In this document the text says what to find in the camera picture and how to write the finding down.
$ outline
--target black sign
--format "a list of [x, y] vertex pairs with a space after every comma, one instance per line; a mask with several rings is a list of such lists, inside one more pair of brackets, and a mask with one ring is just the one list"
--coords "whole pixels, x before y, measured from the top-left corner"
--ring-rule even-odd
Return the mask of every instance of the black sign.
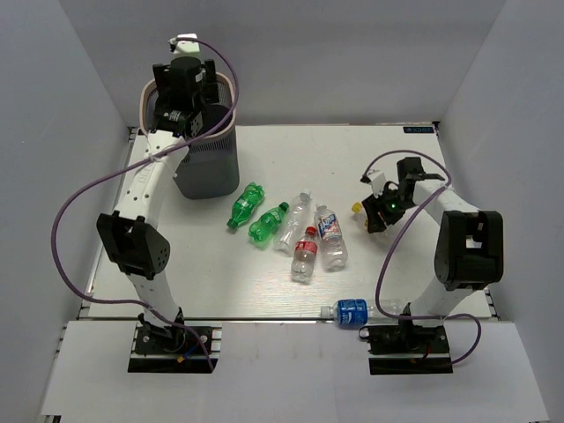
[[404, 126], [404, 134], [434, 134], [432, 126]]

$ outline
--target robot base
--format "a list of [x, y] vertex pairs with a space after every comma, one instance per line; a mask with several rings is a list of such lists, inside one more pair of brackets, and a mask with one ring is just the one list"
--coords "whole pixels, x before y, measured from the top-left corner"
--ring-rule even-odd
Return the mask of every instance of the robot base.
[[417, 332], [406, 339], [399, 325], [367, 326], [362, 339], [370, 344], [371, 375], [433, 375], [452, 373], [449, 341], [444, 327]]
[[[219, 358], [221, 328], [219, 326], [195, 326], [192, 329], [205, 341], [204, 345], [215, 367]], [[155, 336], [151, 337], [148, 329], [139, 325], [133, 339], [133, 348], [127, 371], [128, 373], [209, 374], [212, 371], [199, 347], [194, 353], [179, 362], [179, 357], [190, 351], [196, 344], [194, 337], [187, 335], [184, 344], [177, 351], [170, 352], [159, 342], [158, 338]]]

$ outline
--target bottle label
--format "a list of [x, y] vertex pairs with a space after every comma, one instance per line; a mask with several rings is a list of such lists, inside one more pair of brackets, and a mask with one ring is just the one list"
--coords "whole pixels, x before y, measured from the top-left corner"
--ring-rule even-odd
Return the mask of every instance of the bottle label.
[[364, 300], [338, 301], [338, 324], [366, 324], [368, 322], [367, 302]]
[[317, 227], [319, 228], [319, 236], [323, 239], [341, 235], [341, 228], [338, 225], [335, 214], [330, 214], [320, 219]]
[[313, 241], [299, 241], [296, 244], [296, 251], [301, 251], [305, 249], [306, 251], [311, 251], [314, 254], [317, 254], [317, 244]]
[[271, 211], [271, 215], [278, 223], [282, 223], [282, 219], [280, 218], [280, 214], [276, 210]]

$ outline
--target gray wall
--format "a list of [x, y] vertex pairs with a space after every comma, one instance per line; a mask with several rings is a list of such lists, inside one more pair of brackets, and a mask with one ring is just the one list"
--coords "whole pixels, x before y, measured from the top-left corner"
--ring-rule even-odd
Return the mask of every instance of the gray wall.
[[[123, 162], [127, 130], [56, 0], [3, 1], [0, 56], [0, 421], [31, 422], [79, 307], [52, 262], [51, 222]], [[82, 287], [97, 213], [114, 196], [115, 185], [95, 190], [63, 222], [63, 262]]]
[[241, 77], [241, 123], [443, 117], [505, 0], [61, 0], [125, 122], [150, 64], [198, 33]]
[[506, 270], [493, 299], [516, 322], [557, 422], [564, 421], [562, 22], [561, 0], [508, 0], [442, 122], [458, 190], [503, 214]]

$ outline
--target gray bin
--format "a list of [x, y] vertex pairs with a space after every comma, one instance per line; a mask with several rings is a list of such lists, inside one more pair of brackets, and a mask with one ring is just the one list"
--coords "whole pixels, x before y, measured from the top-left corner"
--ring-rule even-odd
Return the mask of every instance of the gray bin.
[[[234, 89], [231, 81], [218, 73], [219, 103], [230, 108]], [[159, 93], [154, 80], [147, 84], [141, 100], [141, 129], [151, 126], [152, 112]], [[222, 197], [234, 192], [239, 186], [239, 164], [237, 161], [237, 136], [235, 113], [223, 130], [196, 141], [176, 169], [174, 178], [178, 189], [193, 200]]]

